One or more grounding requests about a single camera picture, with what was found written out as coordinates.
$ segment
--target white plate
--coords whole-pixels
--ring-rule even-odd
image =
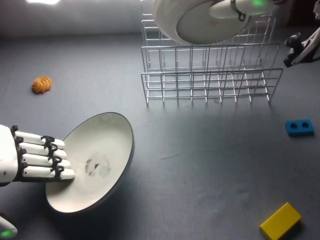
[[[135,149],[130,123],[114,112],[81,123],[64,143],[75,178],[45,183],[49,204],[62,213],[88,210],[107,199],[129,170]]]
[[[258,16],[217,19],[209,15],[212,0],[154,0],[152,14],[161,32],[182,44],[214,44],[253,24]]]

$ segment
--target blue block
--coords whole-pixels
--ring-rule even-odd
[[[308,119],[287,121],[285,123],[285,129],[289,136],[306,136],[314,134],[314,126]]]

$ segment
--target white robotic hand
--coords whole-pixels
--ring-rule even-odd
[[[0,125],[0,186],[11,182],[63,181],[75,177],[65,143],[51,136]]]

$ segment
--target dish rack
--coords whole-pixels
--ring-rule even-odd
[[[279,44],[270,43],[276,18],[263,15],[248,30],[211,45],[186,45],[167,38],[152,16],[153,0],[141,0],[141,82],[150,100],[273,98],[282,68],[274,68]]]

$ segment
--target gray table surface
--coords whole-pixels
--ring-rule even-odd
[[[274,41],[296,29],[277,30]],[[304,29],[305,36],[312,29]],[[43,183],[0,188],[0,212],[16,239],[262,240],[259,225],[284,203],[303,216],[293,240],[320,238],[320,64],[285,69],[272,104],[265,98],[151,102],[140,73],[140,35],[0,42],[0,123],[64,139],[103,112],[131,122],[135,154],[120,188],[97,211],[54,212]],[[276,67],[288,49],[279,51]],[[31,92],[38,76],[51,91]],[[290,138],[287,120],[311,119],[314,137]]]

